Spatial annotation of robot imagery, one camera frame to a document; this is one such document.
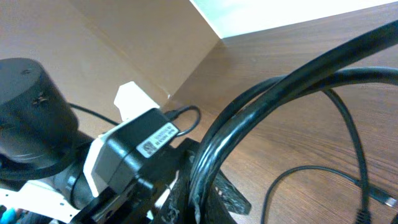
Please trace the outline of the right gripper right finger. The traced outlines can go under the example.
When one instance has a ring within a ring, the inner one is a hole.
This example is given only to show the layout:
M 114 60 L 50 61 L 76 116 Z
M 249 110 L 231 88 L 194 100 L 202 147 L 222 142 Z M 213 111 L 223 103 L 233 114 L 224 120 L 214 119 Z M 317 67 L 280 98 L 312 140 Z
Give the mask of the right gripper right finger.
M 237 224 L 230 213 L 249 215 L 251 209 L 249 200 L 219 171 L 206 203 L 205 223 Z

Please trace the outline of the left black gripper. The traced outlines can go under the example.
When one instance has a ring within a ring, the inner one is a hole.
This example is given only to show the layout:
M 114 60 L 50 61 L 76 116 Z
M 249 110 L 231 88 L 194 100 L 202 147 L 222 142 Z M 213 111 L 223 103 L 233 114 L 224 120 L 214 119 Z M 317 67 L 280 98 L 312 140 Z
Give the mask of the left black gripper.
M 106 187 L 70 223 L 149 223 L 146 212 L 172 183 L 176 172 L 185 167 L 189 155 L 198 146 L 192 139 L 185 139 L 176 149 L 165 146 L 135 173 L 127 170 L 132 161 L 123 162 L 112 186 Z

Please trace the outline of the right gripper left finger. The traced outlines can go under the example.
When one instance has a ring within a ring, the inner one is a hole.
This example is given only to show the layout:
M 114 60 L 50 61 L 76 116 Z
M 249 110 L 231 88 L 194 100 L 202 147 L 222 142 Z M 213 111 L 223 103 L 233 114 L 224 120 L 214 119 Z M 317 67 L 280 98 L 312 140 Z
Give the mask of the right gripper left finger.
M 170 190 L 165 203 L 152 221 L 153 224 L 196 223 L 194 209 L 189 206 L 190 173 L 195 152 L 186 152 L 177 181 Z

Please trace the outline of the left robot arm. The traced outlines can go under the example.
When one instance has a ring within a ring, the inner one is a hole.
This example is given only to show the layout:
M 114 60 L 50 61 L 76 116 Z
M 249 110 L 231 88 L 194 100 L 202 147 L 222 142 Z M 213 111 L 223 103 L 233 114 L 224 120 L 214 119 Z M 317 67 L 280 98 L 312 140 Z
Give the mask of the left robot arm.
M 1 205 L 63 223 L 145 223 L 180 179 L 197 142 L 153 108 L 91 138 L 43 66 L 1 60 Z

